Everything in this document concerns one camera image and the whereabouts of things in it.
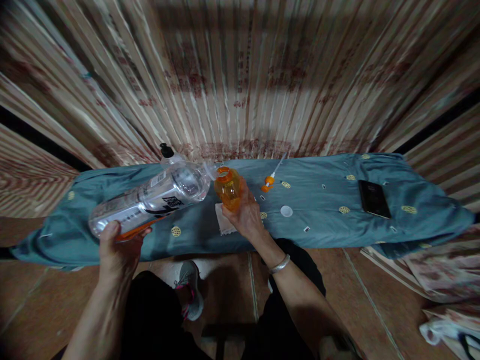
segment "striped curtain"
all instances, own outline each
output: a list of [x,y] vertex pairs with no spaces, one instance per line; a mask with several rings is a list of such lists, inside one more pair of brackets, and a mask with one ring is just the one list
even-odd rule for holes
[[158,162],[163,142],[190,160],[389,151],[473,86],[479,11],[470,0],[11,1],[0,105],[94,169]]
[[78,171],[0,125],[0,216],[47,216]]
[[480,213],[480,104],[405,154],[425,179]]

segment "gray shoe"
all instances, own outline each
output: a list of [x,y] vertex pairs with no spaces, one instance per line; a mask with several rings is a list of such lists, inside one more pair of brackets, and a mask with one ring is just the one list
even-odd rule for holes
[[188,286],[192,292],[193,299],[182,314],[190,321],[197,320],[204,310],[204,298],[199,291],[200,272],[199,268],[191,260],[185,261],[181,265],[180,280],[175,282],[176,289]]

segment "ironing board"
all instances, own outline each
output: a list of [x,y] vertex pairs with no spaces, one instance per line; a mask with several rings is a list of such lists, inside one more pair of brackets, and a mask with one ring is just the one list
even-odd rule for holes
[[[277,164],[277,159],[224,163],[246,179],[260,211],[267,214],[263,223],[271,235],[291,239],[303,248],[374,244],[383,255],[397,258],[453,239],[474,222],[470,211],[415,173],[399,154],[286,159],[276,172],[273,189],[261,192],[265,177]],[[88,227],[92,209],[147,182],[162,169],[160,164],[144,164],[81,173],[43,227],[11,248],[12,255],[21,261],[65,269],[97,265],[99,241]],[[391,219],[364,212],[358,180],[382,185]],[[140,260],[252,250],[237,232],[220,235],[215,213],[219,202],[211,186],[204,201],[154,224],[144,239]],[[292,216],[282,216],[280,208],[284,205],[293,210]],[[180,236],[174,236],[173,227],[180,228]]]

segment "leg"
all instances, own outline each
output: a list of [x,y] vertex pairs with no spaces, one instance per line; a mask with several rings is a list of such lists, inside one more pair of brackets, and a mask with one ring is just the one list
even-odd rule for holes
[[183,296],[185,291],[175,291],[150,271],[138,274],[128,295],[120,358],[210,359],[182,328]]
[[[275,242],[325,296],[322,275],[310,255],[290,240],[280,238]],[[272,276],[269,281],[273,292],[266,301],[254,333],[245,344],[242,359],[313,359],[312,352],[290,318]]]

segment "black bottle cap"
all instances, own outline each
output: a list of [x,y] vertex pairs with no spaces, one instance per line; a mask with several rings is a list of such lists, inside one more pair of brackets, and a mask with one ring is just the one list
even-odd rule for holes
[[167,144],[164,142],[160,144],[160,152],[164,158],[171,158],[173,155],[175,155],[172,148],[167,146]]

